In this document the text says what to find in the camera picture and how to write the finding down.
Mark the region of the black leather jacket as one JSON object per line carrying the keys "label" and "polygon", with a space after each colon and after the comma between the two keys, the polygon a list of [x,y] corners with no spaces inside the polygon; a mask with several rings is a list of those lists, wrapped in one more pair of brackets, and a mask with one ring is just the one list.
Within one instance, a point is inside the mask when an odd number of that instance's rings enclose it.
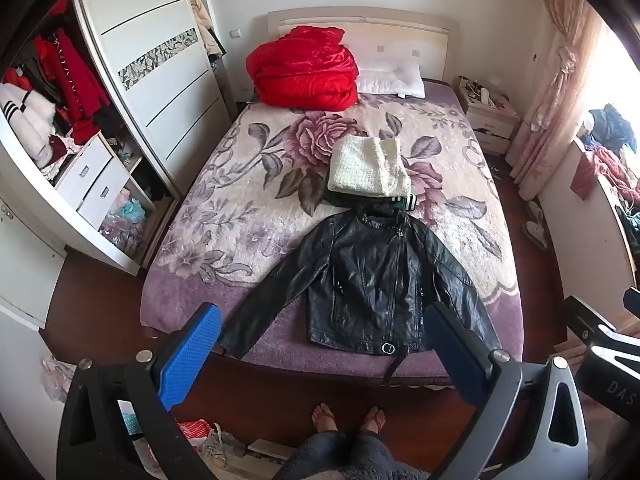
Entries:
{"label": "black leather jacket", "polygon": [[333,350],[400,364],[431,349],[424,312],[436,302],[488,349],[500,346],[469,273],[430,228],[397,209],[351,209],[321,221],[224,324],[224,352],[244,358],[299,296],[309,341]]}

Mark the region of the white dresser with clothes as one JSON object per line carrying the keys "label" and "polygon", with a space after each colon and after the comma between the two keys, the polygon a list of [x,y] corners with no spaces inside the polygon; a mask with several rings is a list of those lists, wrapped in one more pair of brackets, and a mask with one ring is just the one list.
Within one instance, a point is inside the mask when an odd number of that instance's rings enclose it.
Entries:
{"label": "white dresser with clothes", "polygon": [[623,318],[624,292],[636,284],[636,266],[615,208],[608,179],[597,177],[584,200],[570,189],[586,150],[575,138],[539,194],[560,271],[563,292],[576,296],[611,322]]}

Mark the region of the person's right foot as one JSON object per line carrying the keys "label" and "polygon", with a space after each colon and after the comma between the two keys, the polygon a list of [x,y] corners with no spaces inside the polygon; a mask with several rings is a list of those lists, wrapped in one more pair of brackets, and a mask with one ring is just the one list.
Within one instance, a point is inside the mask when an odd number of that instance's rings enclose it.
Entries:
{"label": "person's right foot", "polygon": [[382,408],[374,406],[363,419],[361,432],[370,432],[371,434],[379,434],[386,423],[386,416]]}

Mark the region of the person's foot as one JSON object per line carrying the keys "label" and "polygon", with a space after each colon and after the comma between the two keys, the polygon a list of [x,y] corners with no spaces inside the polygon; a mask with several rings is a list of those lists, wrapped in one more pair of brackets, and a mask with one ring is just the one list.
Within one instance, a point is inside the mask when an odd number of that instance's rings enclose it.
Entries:
{"label": "person's foot", "polygon": [[318,434],[337,430],[334,415],[325,403],[320,403],[314,408],[311,413],[311,422]]}
{"label": "person's foot", "polygon": [[382,408],[374,406],[363,419],[361,432],[370,432],[371,434],[379,434],[386,423],[386,416]]}

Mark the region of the white slippers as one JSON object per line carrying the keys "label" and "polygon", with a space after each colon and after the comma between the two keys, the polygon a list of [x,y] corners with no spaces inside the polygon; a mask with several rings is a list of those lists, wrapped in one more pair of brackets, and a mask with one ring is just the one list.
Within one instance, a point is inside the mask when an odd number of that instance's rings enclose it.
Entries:
{"label": "white slippers", "polygon": [[522,227],[523,234],[544,252],[549,248],[547,242],[547,231],[544,227],[544,212],[534,200],[529,200],[525,204],[529,220]]}

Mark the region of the person's left foot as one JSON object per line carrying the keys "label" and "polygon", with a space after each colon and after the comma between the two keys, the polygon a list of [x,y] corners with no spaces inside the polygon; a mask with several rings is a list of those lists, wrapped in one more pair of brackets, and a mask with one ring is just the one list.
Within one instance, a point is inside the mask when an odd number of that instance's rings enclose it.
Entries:
{"label": "person's left foot", "polygon": [[337,430],[334,415],[325,403],[320,403],[314,408],[311,413],[311,422],[318,434]]}

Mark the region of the green striped garment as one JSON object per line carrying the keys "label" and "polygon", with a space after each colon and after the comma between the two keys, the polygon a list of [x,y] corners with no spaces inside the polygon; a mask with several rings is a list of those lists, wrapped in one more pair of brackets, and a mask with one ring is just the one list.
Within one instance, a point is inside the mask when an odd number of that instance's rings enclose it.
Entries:
{"label": "green striped garment", "polygon": [[416,209],[418,199],[415,195],[409,196],[384,196],[372,197],[350,193],[331,191],[326,188],[322,194],[322,200],[327,204],[345,209],[356,210],[382,210],[389,211],[398,209],[402,211],[413,211]]}

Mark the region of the pink curtain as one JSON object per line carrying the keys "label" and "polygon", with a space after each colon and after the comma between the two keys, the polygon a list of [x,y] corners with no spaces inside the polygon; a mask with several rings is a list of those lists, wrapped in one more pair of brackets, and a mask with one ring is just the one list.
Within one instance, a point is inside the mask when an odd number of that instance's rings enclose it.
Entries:
{"label": "pink curtain", "polygon": [[603,20],[587,0],[544,0],[554,38],[533,104],[506,152],[522,200],[533,200],[558,169],[585,113],[590,58]]}

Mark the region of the white bedside table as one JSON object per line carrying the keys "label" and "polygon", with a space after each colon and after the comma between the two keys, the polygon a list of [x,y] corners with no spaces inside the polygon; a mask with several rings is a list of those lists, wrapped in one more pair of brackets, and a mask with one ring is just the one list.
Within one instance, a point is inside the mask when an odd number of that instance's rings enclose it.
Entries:
{"label": "white bedside table", "polygon": [[480,98],[485,87],[463,76],[457,76],[454,90],[483,151],[505,155],[521,123],[511,103],[501,96],[490,96],[484,104]]}

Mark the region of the floral purple bed blanket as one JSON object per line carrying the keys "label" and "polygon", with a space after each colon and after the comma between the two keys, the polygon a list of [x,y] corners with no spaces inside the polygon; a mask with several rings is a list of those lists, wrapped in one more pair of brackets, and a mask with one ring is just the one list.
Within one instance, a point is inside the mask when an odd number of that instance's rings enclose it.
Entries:
{"label": "floral purple bed blanket", "polygon": [[501,345],[524,349],[508,225],[494,178],[463,108],[446,84],[424,99],[364,94],[342,112],[250,103],[196,178],[145,279],[141,324],[171,333],[205,301],[230,315],[316,224],[335,142],[348,134],[399,142],[414,216],[464,266]]}

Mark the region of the white knitted sweater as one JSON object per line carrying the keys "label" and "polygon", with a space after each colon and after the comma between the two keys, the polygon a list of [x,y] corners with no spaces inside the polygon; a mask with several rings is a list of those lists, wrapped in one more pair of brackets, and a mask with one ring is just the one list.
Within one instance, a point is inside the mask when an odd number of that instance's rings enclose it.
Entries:
{"label": "white knitted sweater", "polygon": [[328,189],[373,198],[408,197],[411,180],[398,139],[349,134],[334,145]]}

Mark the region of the white sliding wardrobe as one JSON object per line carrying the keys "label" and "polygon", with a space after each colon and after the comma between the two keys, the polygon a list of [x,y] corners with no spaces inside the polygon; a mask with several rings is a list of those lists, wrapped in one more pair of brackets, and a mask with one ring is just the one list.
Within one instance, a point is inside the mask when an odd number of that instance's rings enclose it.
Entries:
{"label": "white sliding wardrobe", "polygon": [[52,0],[1,72],[1,307],[41,330],[70,250],[149,269],[230,124],[196,0]]}

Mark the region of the red hanging coat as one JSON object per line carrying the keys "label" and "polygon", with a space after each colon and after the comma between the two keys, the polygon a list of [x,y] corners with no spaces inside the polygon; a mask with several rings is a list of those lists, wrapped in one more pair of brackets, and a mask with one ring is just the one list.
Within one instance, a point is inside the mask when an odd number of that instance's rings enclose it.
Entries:
{"label": "red hanging coat", "polygon": [[35,36],[34,44],[47,80],[62,92],[74,142],[86,144],[100,131],[94,115],[109,106],[110,99],[62,28],[50,39]]}

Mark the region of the red folded quilt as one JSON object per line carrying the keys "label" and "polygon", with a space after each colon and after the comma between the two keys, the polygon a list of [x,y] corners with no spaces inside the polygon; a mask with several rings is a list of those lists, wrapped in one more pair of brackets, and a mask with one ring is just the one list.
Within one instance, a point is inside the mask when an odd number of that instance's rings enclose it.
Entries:
{"label": "red folded quilt", "polygon": [[247,55],[245,67],[262,102],[341,112],[358,100],[359,70],[342,44],[344,30],[299,25]]}

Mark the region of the beige bed headboard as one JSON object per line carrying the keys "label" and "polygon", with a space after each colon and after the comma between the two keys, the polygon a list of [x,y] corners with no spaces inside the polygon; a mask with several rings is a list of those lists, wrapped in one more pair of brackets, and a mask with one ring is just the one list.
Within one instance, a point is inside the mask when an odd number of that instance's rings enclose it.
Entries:
{"label": "beige bed headboard", "polygon": [[447,84],[457,76],[459,23],[449,18],[373,6],[312,6],[272,11],[267,23],[272,39],[300,25],[337,27],[357,62],[413,61],[422,77]]}

